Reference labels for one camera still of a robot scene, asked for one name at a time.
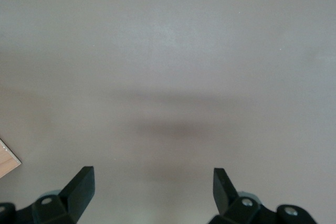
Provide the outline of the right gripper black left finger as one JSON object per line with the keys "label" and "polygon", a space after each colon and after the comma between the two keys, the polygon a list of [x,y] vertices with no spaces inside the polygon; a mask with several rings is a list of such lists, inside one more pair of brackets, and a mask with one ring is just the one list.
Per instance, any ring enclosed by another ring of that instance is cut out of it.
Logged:
{"label": "right gripper black left finger", "polygon": [[77,223],[95,194],[94,171],[84,166],[62,190],[45,193],[23,209],[2,202],[1,223]]}

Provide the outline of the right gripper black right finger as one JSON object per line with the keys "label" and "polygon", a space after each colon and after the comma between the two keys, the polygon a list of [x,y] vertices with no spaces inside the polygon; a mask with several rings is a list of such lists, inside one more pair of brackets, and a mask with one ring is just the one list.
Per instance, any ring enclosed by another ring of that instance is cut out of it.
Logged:
{"label": "right gripper black right finger", "polygon": [[315,223],[303,208],[280,205],[276,211],[266,208],[252,193],[237,191],[223,168],[214,168],[213,197],[218,215],[210,223]]}

